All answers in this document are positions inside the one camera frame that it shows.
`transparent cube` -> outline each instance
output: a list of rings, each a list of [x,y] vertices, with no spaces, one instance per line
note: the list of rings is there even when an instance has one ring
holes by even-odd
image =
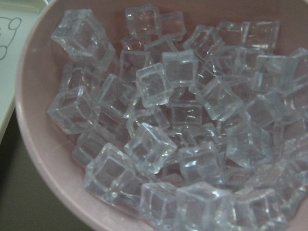
[[[288,227],[275,190],[242,189],[233,197],[231,224],[234,230],[283,231]]]
[[[179,188],[174,229],[181,231],[228,230],[231,195],[231,192],[215,188],[206,182]]]
[[[236,50],[231,73],[234,75],[253,77],[256,71],[258,55],[264,55],[264,51],[260,48],[239,47]]]
[[[226,157],[245,168],[272,161],[272,140],[264,129],[243,122],[227,129]]]
[[[147,183],[141,188],[139,215],[158,231],[171,231],[177,211],[177,188],[166,182]]]
[[[125,9],[129,34],[135,38],[160,33],[159,9],[151,4]]]
[[[85,167],[95,159],[107,143],[108,141],[98,130],[85,131],[78,137],[76,146],[72,151],[72,157]]]
[[[187,87],[195,82],[198,60],[192,50],[164,52],[162,61],[166,77],[173,88]]]
[[[303,137],[308,132],[308,118],[304,110],[292,111],[282,120],[275,122],[274,136],[276,143]]]
[[[203,105],[211,119],[222,121],[228,119],[243,105],[243,101],[219,77],[198,91],[196,100]]]
[[[293,153],[292,157],[287,160],[286,168],[294,175],[303,186],[308,185],[308,153]]]
[[[233,68],[238,48],[238,46],[213,45],[211,51],[208,52],[206,65],[211,67],[212,72],[216,75],[229,74]]]
[[[110,74],[97,98],[97,104],[119,118],[125,118],[136,97],[136,88]]]
[[[183,129],[181,140],[185,147],[194,147],[212,141],[218,151],[221,151],[226,143],[212,123]]]
[[[243,22],[240,45],[272,52],[277,44],[279,27],[278,21]]]
[[[85,61],[78,61],[64,65],[62,79],[58,91],[71,90],[85,86],[92,98],[100,91],[103,79],[93,65]]]
[[[236,192],[244,187],[245,182],[252,177],[254,171],[244,167],[228,167],[224,170],[223,187]]]
[[[206,84],[217,76],[221,77],[220,74],[213,72],[212,67],[199,62],[195,82],[188,87],[189,92],[196,94],[197,91],[201,91]]]
[[[74,61],[86,60],[107,70],[115,49],[91,10],[68,10],[51,35]]]
[[[291,55],[291,57],[298,60],[294,80],[298,80],[308,75],[308,50],[305,48],[298,48]]]
[[[205,60],[210,47],[222,43],[223,41],[214,27],[198,25],[192,35],[183,43],[183,48],[193,50],[201,60]]]
[[[57,94],[47,114],[70,135],[90,130],[97,120],[97,112],[92,108],[91,97],[85,86]]]
[[[160,14],[160,35],[170,35],[172,40],[182,41],[186,34],[184,17],[182,11]]]
[[[302,183],[284,165],[263,165],[246,181],[254,189],[273,188],[280,210],[286,217],[293,217],[307,191]]]
[[[187,184],[205,181],[209,184],[223,182],[223,170],[218,151],[213,142],[199,146],[181,148],[178,151],[180,170]]]
[[[140,172],[157,174],[177,146],[160,128],[142,123],[124,150]]]
[[[134,136],[141,123],[147,123],[162,130],[170,127],[170,123],[160,107],[150,107],[144,112],[134,113],[129,117],[126,122],[126,128],[131,137]]]
[[[173,93],[161,63],[145,67],[136,72],[136,86],[144,107],[168,103]]]
[[[293,76],[298,60],[281,55],[259,55],[251,88],[287,94],[293,90]]]
[[[152,64],[156,64],[162,62],[163,52],[177,52],[178,49],[172,43],[170,35],[165,35],[158,40],[145,44],[144,51],[150,53]]]
[[[149,65],[150,54],[144,51],[125,51],[120,55],[120,75],[123,82],[136,82],[136,71]]]
[[[143,51],[144,45],[150,41],[151,36],[149,35],[140,38],[135,38],[131,35],[128,35],[121,39],[121,44],[123,49],[127,51]]]
[[[216,27],[219,36],[227,46],[240,44],[242,36],[242,24],[222,20]]]
[[[195,100],[176,100],[170,104],[173,128],[202,124],[202,106]]]
[[[242,121],[248,121],[248,117],[244,113],[243,108],[239,109],[238,113],[233,114],[225,121],[217,121],[216,128],[218,133],[220,133],[222,136],[226,136],[228,128],[233,127]]]
[[[95,128],[110,143],[122,148],[129,140],[128,131],[125,128],[126,119],[114,116],[108,110],[101,108],[98,113]]]
[[[252,101],[257,93],[251,90],[251,80],[243,75],[226,75],[224,80],[231,90],[246,104]]]
[[[261,128],[288,115],[282,98],[274,92],[257,95],[247,104],[245,113],[256,126]]]
[[[283,102],[286,108],[289,110],[298,110],[300,108],[308,108],[307,103],[307,90],[308,90],[308,83],[306,80],[307,77],[301,78],[300,82],[295,82],[293,90],[284,97]]]

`fake ice cube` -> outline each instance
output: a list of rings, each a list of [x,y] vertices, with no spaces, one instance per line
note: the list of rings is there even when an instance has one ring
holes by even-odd
[[[152,64],[162,62],[162,53],[177,52],[178,49],[172,43],[169,35],[162,36],[160,39],[144,45],[144,51],[150,53]]]
[[[136,88],[110,74],[97,98],[97,104],[119,118],[125,118],[136,97]]]
[[[166,78],[161,63],[145,67],[136,72],[136,86],[144,107],[152,107],[168,103],[173,89]]]
[[[254,189],[273,188],[277,194],[280,210],[286,217],[293,217],[298,205],[306,197],[302,183],[285,165],[263,165],[245,183]]]
[[[49,117],[66,134],[79,134],[92,128],[97,112],[85,86],[60,92],[47,110]]]
[[[160,128],[142,123],[124,150],[140,172],[157,174],[177,146]]]
[[[171,231],[177,211],[177,188],[165,182],[143,184],[139,215],[158,231]]]
[[[125,9],[129,34],[135,38],[160,33],[159,9],[151,4]]]
[[[51,35],[74,61],[86,60],[107,70],[115,55],[102,25],[91,10],[68,10]]]
[[[147,123],[161,129],[167,129],[170,127],[170,123],[160,107],[150,107],[143,112],[134,113],[129,117],[126,122],[126,128],[131,137],[134,136],[141,123]]]
[[[96,129],[83,132],[77,139],[72,156],[85,167],[100,153],[107,143],[108,141]]]
[[[177,100],[170,104],[173,128],[201,125],[202,106],[197,101]]]
[[[92,98],[100,91],[103,81],[100,71],[85,61],[78,61],[64,65],[61,84],[58,91],[70,90],[85,86]]]
[[[227,129],[226,156],[238,165],[254,168],[272,161],[270,134],[243,122]]]
[[[288,227],[274,189],[244,188],[234,194],[231,224],[235,231],[283,231]]]
[[[219,77],[198,91],[196,100],[203,105],[211,119],[222,121],[228,119],[243,105],[243,101]]]
[[[192,49],[201,60],[205,60],[210,47],[218,44],[223,44],[223,41],[214,27],[198,25],[192,35],[183,43],[183,48]]]
[[[120,55],[120,79],[123,82],[135,82],[136,71],[149,65],[150,54],[143,51],[125,51]]]
[[[242,36],[242,24],[222,20],[216,27],[216,30],[225,45],[239,45]]]
[[[298,60],[281,55],[259,55],[251,88],[287,94],[293,90],[293,76]]]
[[[240,45],[273,52],[277,44],[279,27],[278,21],[243,22]]]
[[[129,156],[107,143],[87,165],[85,188],[103,201],[138,210],[141,186],[147,181],[135,172]]]
[[[206,181],[217,185],[223,182],[222,166],[213,142],[181,148],[178,155],[180,170],[187,184]]]
[[[172,40],[181,41],[186,34],[182,11],[160,14],[161,35],[170,35]]]
[[[127,51],[143,51],[144,45],[151,41],[151,36],[135,38],[133,36],[125,36],[121,39],[124,50]]]
[[[198,60],[192,50],[164,52],[162,61],[166,77],[173,88],[187,87],[195,82]]]
[[[254,124],[261,128],[288,115],[281,96],[274,92],[257,95],[254,100],[247,104],[245,113]]]
[[[198,182],[177,190],[177,214],[174,229],[228,230],[232,193]]]

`bowl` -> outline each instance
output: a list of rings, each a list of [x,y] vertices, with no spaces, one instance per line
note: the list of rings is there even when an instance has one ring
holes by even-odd
[[[54,194],[82,221],[98,231],[153,231],[141,219],[110,207],[83,188],[84,170],[71,158],[72,139],[57,129],[46,114],[60,83],[67,54],[54,45],[51,34],[68,9],[92,9],[117,51],[127,35],[126,7],[152,3],[163,13],[183,11],[188,34],[196,25],[279,20],[276,54],[308,48],[308,4],[303,0],[55,0],[41,14],[26,40],[16,80],[19,127],[33,163]],[[306,231],[308,199],[290,221],[289,231]]]

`dark surface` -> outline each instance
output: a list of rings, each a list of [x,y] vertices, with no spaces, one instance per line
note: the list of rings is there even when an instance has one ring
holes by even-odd
[[[52,194],[26,151],[15,113],[0,144],[0,231],[91,231]]]

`pink bowl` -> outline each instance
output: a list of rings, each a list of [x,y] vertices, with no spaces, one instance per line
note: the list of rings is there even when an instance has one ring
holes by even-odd
[[[53,101],[62,68],[69,61],[50,36],[68,9],[90,8],[109,39],[120,49],[127,34],[124,9],[152,3],[161,12],[183,11],[188,33],[197,24],[216,26],[220,20],[279,20],[276,53],[288,55],[308,48],[308,4],[303,0],[55,0],[42,13],[24,47],[17,74],[16,111],[27,150],[51,190],[81,220],[100,231],[152,231],[144,221],[98,201],[83,189],[84,171],[71,159],[70,139],[55,128],[46,109]],[[306,231],[306,199],[289,231]]]

